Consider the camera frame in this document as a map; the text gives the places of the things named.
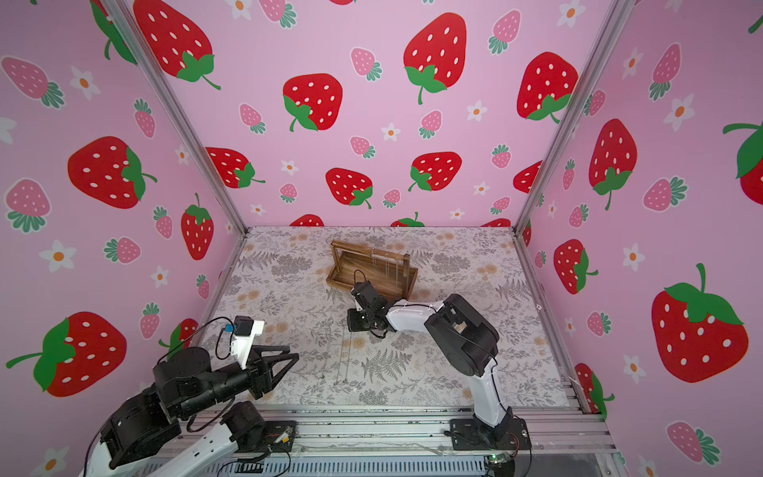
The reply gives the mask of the wooden jewelry display stand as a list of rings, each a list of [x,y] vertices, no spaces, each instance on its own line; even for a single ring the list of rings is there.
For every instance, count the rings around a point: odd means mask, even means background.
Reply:
[[[332,240],[334,266],[326,282],[350,292],[360,282],[369,281],[389,300],[409,299],[418,276],[410,254],[396,254],[379,248]]]

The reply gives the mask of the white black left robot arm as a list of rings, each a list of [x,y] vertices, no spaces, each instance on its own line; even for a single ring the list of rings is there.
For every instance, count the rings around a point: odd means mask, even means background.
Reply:
[[[298,362],[287,346],[254,346],[244,363],[214,370],[207,350],[184,349],[158,363],[154,383],[125,401],[101,427],[85,455],[85,476],[134,476],[182,433],[201,437],[156,470],[158,476],[197,476],[215,465],[232,472],[282,453],[290,455],[295,421],[266,421],[251,401],[270,393]],[[195,417],[223,409],[197,429]]]

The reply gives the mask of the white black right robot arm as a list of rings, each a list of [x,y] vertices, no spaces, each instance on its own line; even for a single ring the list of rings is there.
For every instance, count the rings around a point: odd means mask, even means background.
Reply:
[[[500,336],[464,297],[453,293],[433,303],[391,302],[369,280],[355,284],[351,294],[355,301],[347,317],[351,332],[370,332],[379,338],[389,332],[428,335],[448,363],[469,379],[480,439],[495,443],[509,433],[514,415],[502,402],[495,376]]]

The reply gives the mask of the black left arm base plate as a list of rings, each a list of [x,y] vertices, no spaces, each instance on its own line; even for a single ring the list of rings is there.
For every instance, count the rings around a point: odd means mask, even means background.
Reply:
[[[260,423],[223,423],[223,441],[234,445],[234,452],[257,453],[291,451],[297,421],[261,421]]]

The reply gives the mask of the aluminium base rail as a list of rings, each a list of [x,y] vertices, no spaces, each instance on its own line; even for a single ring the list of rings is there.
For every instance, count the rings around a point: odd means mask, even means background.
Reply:
[[[292,421],[288,453],[261,463],[240,455],[244,476],[482,476],[492,450],[457,450],[447,431],[466,407],[304,407],[262,405],[266,421]],[[604,420],[577,407],[517,407],[532,447],[517,452],[523,476],[624,476]]]

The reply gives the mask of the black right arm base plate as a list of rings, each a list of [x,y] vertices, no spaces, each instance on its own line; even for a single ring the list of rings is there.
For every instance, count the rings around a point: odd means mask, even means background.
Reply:
[[[454,450],[525,451],[533,448],[527,423],[512,417],[497,427],[489,427],[476,417],[451,419],[444,434],[451,439]]]

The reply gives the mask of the aluminium corner frame post left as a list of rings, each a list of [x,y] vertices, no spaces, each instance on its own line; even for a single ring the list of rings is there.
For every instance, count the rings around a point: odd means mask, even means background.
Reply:
[[[166,1],[105,1],[103,5],[228,216],[234,232],[244,237],[248,226],[172,87],[177,81],[184,85],[201,81],[217,91],[221,88],[209,79],[216,59],[208,36]]]

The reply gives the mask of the aluminium corner frame post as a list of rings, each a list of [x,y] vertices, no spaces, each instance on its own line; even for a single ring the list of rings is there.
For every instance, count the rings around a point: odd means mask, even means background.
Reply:
[[[166,1],[105,1],[103,5],[228,216],[234,232],[244,237],[248,226],[172,87],[177,81],[184,85],[201,81],[217,91],[221,88],[209,79],[216,59],[208,36]]]
[[[583,113],[585,100],[592,93],[600,79],[604,67],[609,61],[634,7],[634,0],[617,0],[610,3],[607,15],[604,17],[586,63],[579,74],[579,81],[572,94],[572,98],[564,110],[564,115],[560,119],[560,125],[556,127],[556,131],[552,135],[552,141],[548,145],[546,157],[544,157],[542,165],[540,165],[540,171],[538,171],[538,176],[536,181],[534,181],[526,205],[514,225],[516,237],[524,232],[528,222],[530,222],[534,209],[540,202],[540,195],[542,195],[544,188],[550,182],[554,169],[556,169],[556,164],[560,162],[564,149],[571,139],[572,131]]]

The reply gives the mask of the aluminium corner frame post right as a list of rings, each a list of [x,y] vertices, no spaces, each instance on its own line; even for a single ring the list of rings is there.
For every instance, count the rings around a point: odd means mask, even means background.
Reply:
[[[556,164],[560,162],[564,149],[571,139],[572,131],[583,113],[585,100],[592,93],[600,79],[604,67],[609,61],[634,7],[634,0],[617,0],[610,3],[607,15],[604,17],[586,63],[579,74],[579,81],[572,94],[572,98],[564,110],[564,115],[560,119],[560,125],[556,127],[556,131],[552,135],[552,141],[548,145],[546,157],[544,157],[542,165],[540,165],[540,171],[538,171],[538,176],[536,181],[534,181],[526,205],[514,225],[516,237],[524,232],[528,222],[530,222],[534,209],[540,202],[540,195],[542,195],[544,188],[550,182],[554,169],[556,169]]]

